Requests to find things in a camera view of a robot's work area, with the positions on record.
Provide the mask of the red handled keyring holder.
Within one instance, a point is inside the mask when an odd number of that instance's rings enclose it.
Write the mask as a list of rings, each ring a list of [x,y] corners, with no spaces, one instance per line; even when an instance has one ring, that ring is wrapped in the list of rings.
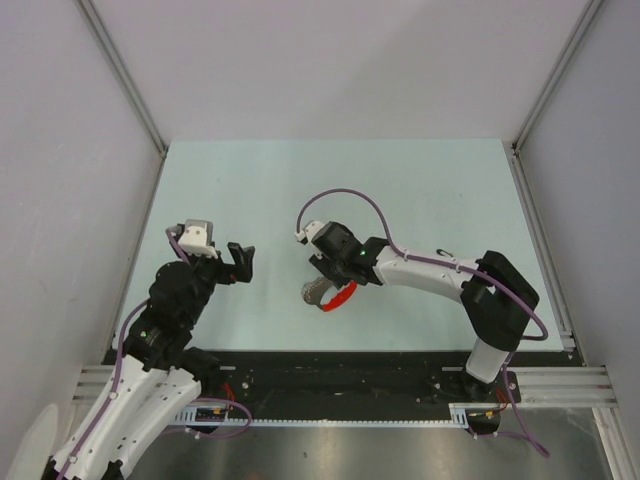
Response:
[[[346,304],[354,295],[358,284],[354,281],[346,286],[336,287],[324,277],[306,283],[301,290],[305,303],[317,307],[323,313],[334,311]]]

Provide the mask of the black tagged key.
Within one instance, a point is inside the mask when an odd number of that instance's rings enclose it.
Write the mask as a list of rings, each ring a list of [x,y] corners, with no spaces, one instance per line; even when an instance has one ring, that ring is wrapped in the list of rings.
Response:
[[[436,249],[436,254],[439,256],[447,257],[447,258],[455,258],[455,254],[442,248]]]

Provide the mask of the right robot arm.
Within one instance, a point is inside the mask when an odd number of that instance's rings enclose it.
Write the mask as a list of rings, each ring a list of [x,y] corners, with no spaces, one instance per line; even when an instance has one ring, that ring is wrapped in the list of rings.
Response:
[[[463,395],[484,401],[497,389],[497,378],[524,339],[540,297],[501,253],[479,259],[413,255],[387,238],[360,242],[338,222],[312,221],[296,240],[315,252],[309,263],[339,293],[354,285],[408,287],[452,300],[464,308],[476,335],[460,374]]]

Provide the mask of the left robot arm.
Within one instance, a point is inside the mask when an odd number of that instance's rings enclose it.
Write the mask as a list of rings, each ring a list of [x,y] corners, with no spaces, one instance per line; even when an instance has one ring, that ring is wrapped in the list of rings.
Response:
[[[162,265],[146,300],[119,334],[109,381],[66,444],[47,462],[46,479],[125,479],[166,426],[224,383],[218,360],[188,344],[219,285],[253,278],[254,247],[228,245],[233,261],[188,253]]]

